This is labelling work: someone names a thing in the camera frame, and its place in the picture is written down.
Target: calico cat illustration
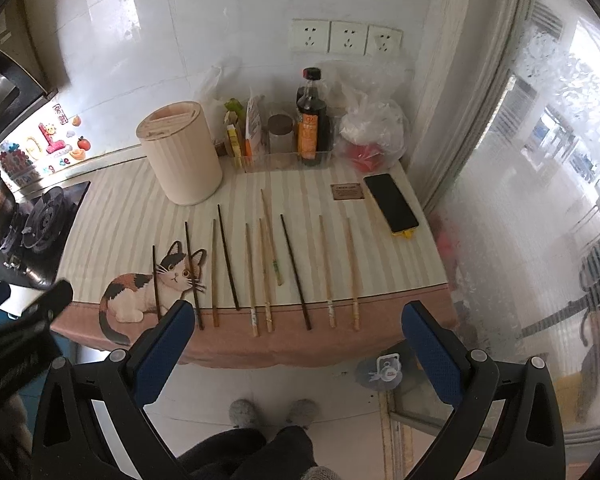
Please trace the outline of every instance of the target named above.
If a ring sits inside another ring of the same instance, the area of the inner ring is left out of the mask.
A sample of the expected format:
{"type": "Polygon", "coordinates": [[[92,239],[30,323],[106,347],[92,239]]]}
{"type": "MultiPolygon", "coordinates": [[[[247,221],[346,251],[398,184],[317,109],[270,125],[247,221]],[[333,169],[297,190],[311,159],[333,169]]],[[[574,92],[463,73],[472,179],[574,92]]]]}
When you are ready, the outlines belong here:
{"type": "MultiPolygon", "coordinates": [[[[166,314],[171,305],[194,285],[197,290],[204,292],[205,286],[200,278],[205,258],[204,249],[196,251],[191,256],[193,269],[190,269],[188,257],[182,252],[182,243],[178,240],[169,248],[167,255],[156,267],[161,314],[166,314]]],[[[152,274],[132,272],[118,276],[109,283],[100,300],[98,318],[102,333],[114,343],[129,345],[129,338],[109,325],[107,311],[110,310],[120,323],[138,323],[142,321],[145,312],[156,312],[155,303],[152,274]]]]}

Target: soy sauce bottle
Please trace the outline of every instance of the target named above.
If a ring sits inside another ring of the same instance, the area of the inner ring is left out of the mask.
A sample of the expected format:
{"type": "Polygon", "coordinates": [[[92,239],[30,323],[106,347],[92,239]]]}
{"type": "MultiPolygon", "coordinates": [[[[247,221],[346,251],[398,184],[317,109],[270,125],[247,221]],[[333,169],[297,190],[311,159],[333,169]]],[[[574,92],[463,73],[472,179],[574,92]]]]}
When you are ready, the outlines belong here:
{"type": "Polygon", "coordinates": [[[328,152],[331,147],[327,103],[318,95],[316,82],[322,77],[320,69],[305,68],[302,77],[306,83],[298,89],[298,153],[302,162],[315,166],[323,156],[317,152],[328,152]]]}

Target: chopstick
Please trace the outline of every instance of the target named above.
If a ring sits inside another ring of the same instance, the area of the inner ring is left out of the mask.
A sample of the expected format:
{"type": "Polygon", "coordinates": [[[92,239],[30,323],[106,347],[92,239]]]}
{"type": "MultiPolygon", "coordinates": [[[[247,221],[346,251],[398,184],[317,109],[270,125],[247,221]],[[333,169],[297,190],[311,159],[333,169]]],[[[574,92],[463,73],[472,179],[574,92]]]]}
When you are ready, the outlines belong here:
{"type": "Polygon", "coordinates": [[[324,260],[324,281],[327,290],[327,309],[329,310],[329,326],[336,328],[336,312],[333,308],[333,296],[331,294],[331,268],[329,266],[329,251],[327,249],[327,235],[324,231],[324,219],[320,218],[320,238],[322,239],[322,259],[324,260]]]}
{"type": "Polygon", "coordinates": [[[200,330],[205,329],[205,323],[202,321],[202,311],[200,310],[200,303],[198,302],[198,290],[196,284],[196,275],[193,272],[193,259],[191,258],[191,241],[189,240],[189,224],[184,222],[184,234],[187,239],[187,258],[189,259],[189,272],[193,280],[193,304],[196,309],[196,319],[198,320],[198,328],[200,330]]]}
{"type": "Polygon", "coordinates": [[[218,221],[220,222],[220,235],[222,237],[222,248],[224,249],[224,261],[226,262],[226,272],[229,274],[229,285],[231,285],[231,294],[234,297],[234,307],[236,310],[240,310],[240,304],[238,303],[238,295],[235,291],[234,275],[231,272],[229,250],[227,249],[226,237],[224,236],[224,224],[222,223],[222,212],[220,211],[220,204],[218,204],[218,221]]]}
{"type": "Polygon", "coordinates": [[[249,232],[249,224],[244,225],[244,246],[247,256],[247,272],[249,273],[249,302],[251,309],[251,328],[253,328],[253,336],[258,337],[260,330],[258,329],[258,315],[256,313],[256,291],[253,284],[253,253],[251,251],[251,236],[249,232]]]}
{"type": "Polygon", "coordinates": [[[271,247],[271,258],[273,262],[273,271],[276,273],[276,281],[278,286],[282,285],[282,274],[280,273],[280,266],[278,265],[278,256],[276,254],[276,244],[273,241],[273,229],[271,228],[271,218],[269,216],[269,208],[267,207],[267,200],[264,198],[264,190],[260,189],[260,196],[262,197],[262,209],[264,210],[264,221],[267,225],[267,235],[269,235],[269,246],[271,247]]]}
{"type": "Polygon", "coordinates": [[[258,218],[260,224],[260,259],[262,260],[262,285],[264,287],[264,312],[267,317],[267,332],[273,332],[273,317],[271,316],[271,296],[269,293],[269,273],[267,272],[267,248],[264,237],[264,224],[262,218],[258,218]]]}
{"type": "Polygon", "coordinates": [[[211,274],[209,281],[211,282],[211,314],[214,320],[214,326],[220,326],[220,318],[218,317],[218,302],[216,301],[216,219],[213,219],[211,224],[211,274]]]}
{"type": "Polygon", "coordinates": [[[291,240],[289,239],[289,234],[286,232],[286,224],[285,217],[280,215],[280,220],[282,221],[282,228],[285,231],[285,239],[286,239],[286,248],[289,250],[289,258],[291,259],[291,267],[294,270],[294,277],[296,279],[296,286],[298,287],[298,294],[300,295],[300,304],[302,305],[302,315],[304,316],[304,325],[307,330],[311,330],[311,320],[309,319],[309,311],[306,308],[306,303],[304,302],[304,295],[302,294],[302,286],[300,285],[300,276],[298,276],[298,268],[296,267],[296,259],[294,258],[294,252],[291,248],[291,240]]]}
{"type": "Polygon", "coordinates": [[[160,300],[158,299],[158,273],[156,272],[156,261],[155,261],[155,245],[152,246],[152,257],[154,259],[154,293],[155,293],[155,312],[158,316],[158,321],[162,319],[162,313],[160,312],[160,300]]]}
{"type": "Polygon", "coordinates": [[[351,219],[347,216],[347,253],[349,255],[349,267],[351,269],[351,296],[353,330],[360,330],[360,306],[358,304],[358,280],[356,273],[356,249],[353,246],[353,232],[351,231],[351,219]]]}

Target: wall socket panel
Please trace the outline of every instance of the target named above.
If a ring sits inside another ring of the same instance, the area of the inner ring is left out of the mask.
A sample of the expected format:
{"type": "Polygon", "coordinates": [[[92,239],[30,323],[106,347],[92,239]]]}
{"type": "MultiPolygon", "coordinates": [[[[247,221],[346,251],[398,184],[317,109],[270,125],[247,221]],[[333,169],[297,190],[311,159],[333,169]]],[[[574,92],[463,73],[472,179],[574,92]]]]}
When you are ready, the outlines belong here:
{"type": "Polygon", "coordinates": [[[366,23],[331,22],[329,52],[364,56],[367,29],[366,23]]]}
{"type": "Polygon", "coordinates": [[[369,25],[369,33],[366,39],[366,55],[395,56],[400,52],[401,43],[401,30],[369,25]]]}
{"type": "Polygon", "coordinates": [[[289,47],[304,52],[329,51],[331,23],[327,20],[292,20],[289,27],[289,47]]]}

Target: gray slipper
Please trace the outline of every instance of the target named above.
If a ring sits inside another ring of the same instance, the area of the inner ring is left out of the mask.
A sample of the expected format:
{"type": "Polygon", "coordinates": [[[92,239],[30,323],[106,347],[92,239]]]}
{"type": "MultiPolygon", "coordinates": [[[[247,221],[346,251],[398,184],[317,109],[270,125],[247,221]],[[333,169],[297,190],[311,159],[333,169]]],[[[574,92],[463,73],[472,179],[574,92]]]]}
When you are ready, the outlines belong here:
{"type": "Polygon", "coordinates": [[[289,414],[286,416],[287,426],[300,426],[306,430],[311,423],[318,417],[320,408],[309,399],[296,400],[289,408],[289,414]]]}
{"type": "Polygon", "coordinates": [[[231,403],[229,420],[234,428],[259,428],[261,426],[255,404],[247,399],[234,400],[231,403]]]}

